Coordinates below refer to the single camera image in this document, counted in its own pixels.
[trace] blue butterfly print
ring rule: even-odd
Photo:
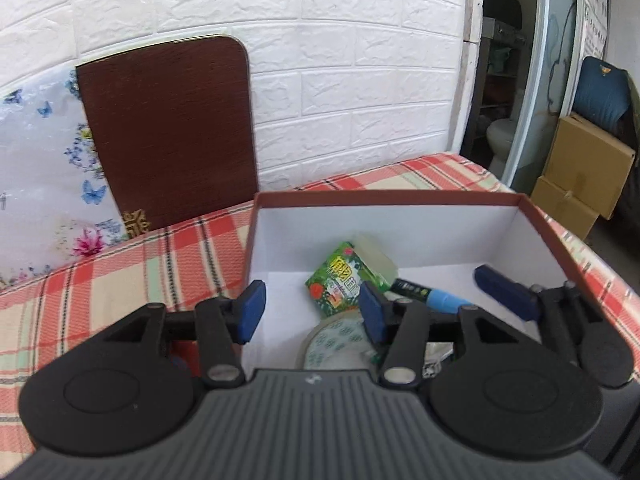
[[[42,108],[38,108],[38,113],[43,117],[49,117],[52,111],[51,103],[49,101],[44,101],[44,106]]]
[[[66,80],[65,87],[69,92],[71,92],[71,95],[80,100],[80,87],[78,86],[78,74],[76,73],[76,69],[69,72],[69,79]]]
[[[102,186],[98,189],[94,189],[93,187],[91,187],[91,183],[88,180],[85,180],[84,184],[82,184],[82,190],[84,191],[84,193],[82,194],[82,200],[84,200],[87,204],[98,205],[100,202],[102,202],[104,194],[107,191],[107,187]]]
[[[4,98],[4,104],[19,105],[22,102],[22,88],[14,90]]]

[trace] black circular pivot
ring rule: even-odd
[[[429,402],[462,442],[517,460],[575,450],[602,412],[597,384],[536,343],[473,348],[434,378]]]
[[[24,385],[20,417],[38,445],[75,456],[149,446],[190,412],[190,374],[135,344],[72,350]]]
[[[606,388],[624,386],[634,371],[631,349],[606,321],[587,325],[578,359],[584,371]]]
[[[65,399],[85,413],[111,413],[131,405],[140,393],[140,382],[120,370],[99,368],[82,372],[65,385]]]

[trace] plaid bedspread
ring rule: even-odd
[[[363,188],[508,190],[484,168],[449,153],[342,174],[302,189]],[[34,371],[145,303],[188,310],[211,296],[238,295],[251,208],[247,202],[151,232],[0,292],[0,475],[33,451],[17,400]],[[640,298],[578,238],[548,221],[634,349],[638,377]]]

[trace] cardboard box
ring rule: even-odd
[[[571,191],[560,189],[544,176],[537,180],[531,200],[581,240],[598,219],[598,213],[580,202]]]
[[[609,219],[635,156],[626,144],[572,113],[558,121],[544,176]]]
[[[370,237],[401,278],[469,300],[539,340],[525,322],[482,292],[473,273],[490,264],[531,286],[572,280],[593,298],[584,276],[543,214],[524,195],[472,191],[358,190],[259,193],[247,240],[245,283],[260,279],[267,304],[242,350],[256,368],[294,368],[300,344],[321,322],[306,279],[344,240]]]

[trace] green package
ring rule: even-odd
[[[360,284],[365,280],[373,282],[382,292],[389,290],[390,284],[366,266],[354,245],[343,242],[306,280],[306,286],[323,316],[329,317],[358,307]]]

